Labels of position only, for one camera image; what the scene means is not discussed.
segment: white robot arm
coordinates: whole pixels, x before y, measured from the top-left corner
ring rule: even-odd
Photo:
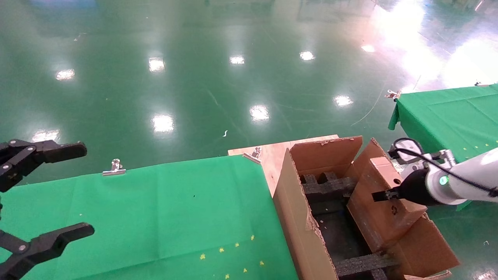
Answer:
[[[457,205],[467,200],[498,203],[498,148],[456,164],[450,150],[423,154],[415,140],[400,138],[388,153],[404,165],[400,173],[403,182],[373,193],[374,201],[404,198],[427,206]]]

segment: green table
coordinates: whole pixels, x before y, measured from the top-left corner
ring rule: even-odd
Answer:
[[[25,280],[298,279],[263,170],[242,156],[18,186],[2,203],[2,229],[25,240],[95,227]]]
[[[400,122],[425,152],[450,149],[462,162],[498,147],[497,105],[498,84],[403,94],[389,129]]]

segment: green indicator light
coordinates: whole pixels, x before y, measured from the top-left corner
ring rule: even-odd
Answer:
[[[439,178],[439,183],[441,185],[446,185],[446,183],[448,183],[449,180],[450,180],[450,178],[448,178],[448,176],[443,176],[443,177]]]

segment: open cardboard box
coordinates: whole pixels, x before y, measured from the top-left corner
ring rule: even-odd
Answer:
[[[362,144],[361,136],[340,138],[296,144],[285,153],[273,200],[300,279],[338,279],[299,178],[323,172],[358,181],[347,206],[371,252],[387,253],[400,264],[389,279],[448,277],[447,269],[459,262],[426,207],[404,199],[373,202],[372,192],[401,178],[375,139],[355,159]]]

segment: robotic arm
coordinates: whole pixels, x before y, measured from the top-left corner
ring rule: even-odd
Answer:
[[[10,190],[42,163],[64,161],[86,154],[87,148],[81,142],[58,145],[52,140],[30,143],[12,139],[0,143],[0,191]],[[12,253],[0,264],[0,280],[21,279],[35,265],[61,256],[70,242],[90,236],[94,232],[91,225],[79,223],[41,234],[26,242],[0,230],[0,247]]]
[[[456,164],[448,149],[423,153],[415,140],[400,138],[388,153],[406,165],[401,172],[403,182],[373,193],[374,201],[404,198],[427,206],[457,205],[468,199],[498,203],[498,148]]]

